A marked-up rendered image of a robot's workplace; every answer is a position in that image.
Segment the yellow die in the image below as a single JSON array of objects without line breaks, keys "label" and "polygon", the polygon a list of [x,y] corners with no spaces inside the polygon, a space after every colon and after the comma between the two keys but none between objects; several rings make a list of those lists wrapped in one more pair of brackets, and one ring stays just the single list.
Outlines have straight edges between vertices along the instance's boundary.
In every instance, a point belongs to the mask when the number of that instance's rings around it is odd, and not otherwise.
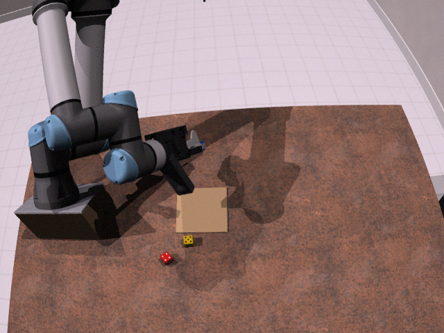
[{"label": "yellow die", "polygon": [[194,247],[194,238],[192,235],[183,236],[185,247]]}]

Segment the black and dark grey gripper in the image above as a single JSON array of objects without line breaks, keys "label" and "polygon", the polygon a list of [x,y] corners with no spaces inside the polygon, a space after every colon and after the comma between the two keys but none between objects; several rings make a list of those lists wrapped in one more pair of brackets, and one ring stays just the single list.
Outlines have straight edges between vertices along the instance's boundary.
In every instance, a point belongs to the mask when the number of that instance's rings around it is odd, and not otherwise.
[{"label": "black and dark grey gripper", "polygon": [[[180,161],[190,158],[190,156],[192,155],[201,153],[205,148],[205,144],[201,144],[199,142],[195,130],[191,131],[190,140],[187,140],[187,142],[185,135],[182,134],[188,134],[186,125],[159,131],[156,133],[151,133],[148,135],[144,135],[144,137],[145,141],[153,138],[154,140],[161,143],[161,145],[164,147],[166,153],[166,162],[164,165],[165,167],[169,162],[170,154],[174,154],[176,159]],[[182,147],[182,145],[184,148]]]}]

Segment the red die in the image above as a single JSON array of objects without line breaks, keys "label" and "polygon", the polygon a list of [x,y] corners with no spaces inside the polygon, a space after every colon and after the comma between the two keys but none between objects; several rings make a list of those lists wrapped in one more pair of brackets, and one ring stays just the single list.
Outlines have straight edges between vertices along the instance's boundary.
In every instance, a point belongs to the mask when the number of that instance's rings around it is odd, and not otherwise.
[{"label": "red die", "polygon": [[164,254],[160,255],[160,257],[166,265],[173,262],[173,258],[170,256],[170,254],[168,252],[165,252]]}]

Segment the beige flat mat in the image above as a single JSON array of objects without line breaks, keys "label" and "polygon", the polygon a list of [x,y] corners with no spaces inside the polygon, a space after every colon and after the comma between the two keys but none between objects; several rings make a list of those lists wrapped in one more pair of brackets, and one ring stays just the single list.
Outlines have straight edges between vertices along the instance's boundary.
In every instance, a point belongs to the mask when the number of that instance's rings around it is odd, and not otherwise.
[{"label": "beige flat mat", "polygon": [[227,187],[177,195],[176,233],[228,232]]}]

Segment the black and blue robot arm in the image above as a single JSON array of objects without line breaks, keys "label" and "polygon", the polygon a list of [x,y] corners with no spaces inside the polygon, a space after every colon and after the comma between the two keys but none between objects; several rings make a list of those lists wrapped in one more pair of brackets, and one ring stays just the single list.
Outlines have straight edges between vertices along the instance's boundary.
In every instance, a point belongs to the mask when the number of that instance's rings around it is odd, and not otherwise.
[{"label": "black and blue robot arm", "polygon": [[[114,184],[133,182],[160,170],[177,195],[194,191],[174,154],[163,168],[166,153],[161,143],[142,141],[135,94],[126,90],[103,97],[105,22],[118,5],[119,0],[33,1],[51,112],[28,131],[35,177],[33,200],[40,210],[77,202],[80,194],[69,161],[109,149],[103,170]],[[75,61],[68,12],[76,23]]]}]

